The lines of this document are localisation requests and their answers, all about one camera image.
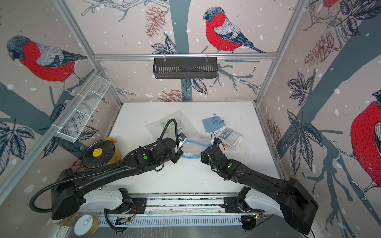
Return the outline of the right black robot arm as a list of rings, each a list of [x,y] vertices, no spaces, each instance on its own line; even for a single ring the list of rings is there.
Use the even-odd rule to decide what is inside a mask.
[[[296,179],[273,178],[228,159],[216,144],[201,152],[207,164],[224,180],[246,185],[271,198],[279,205],[279,214],[296,231],[308,235],[318,210],[318,203]]]

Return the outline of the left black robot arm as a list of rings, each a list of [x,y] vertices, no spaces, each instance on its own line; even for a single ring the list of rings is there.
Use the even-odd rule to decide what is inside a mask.
[[[59,185],[51,190],[52,219],[64,219],[79,211],[80,206],[89,201],[85,195],[96,188],[122,178],[153,171],[168,161],[177,163],[183,155],[181,148],[181,143],[171,138],[159,139],[149,146],[131,151],[123,160],[103,168],[81,173],[75,173],[71,168],[63,170],[56,180]]]

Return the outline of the clear vacuum bag blue zipper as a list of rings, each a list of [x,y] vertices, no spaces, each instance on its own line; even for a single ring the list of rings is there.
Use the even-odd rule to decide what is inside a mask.
[[[178,136],[183,133],[186,137],[183,146],[183,158],[185,159],[200,159],[201,152],[210,146],[210,140],[206,134],[200,133],[180,110],[170,114],[158,121],[149,123],[145,126],[148,132],[158,138],[168,121],[174,119],[177,123]]]

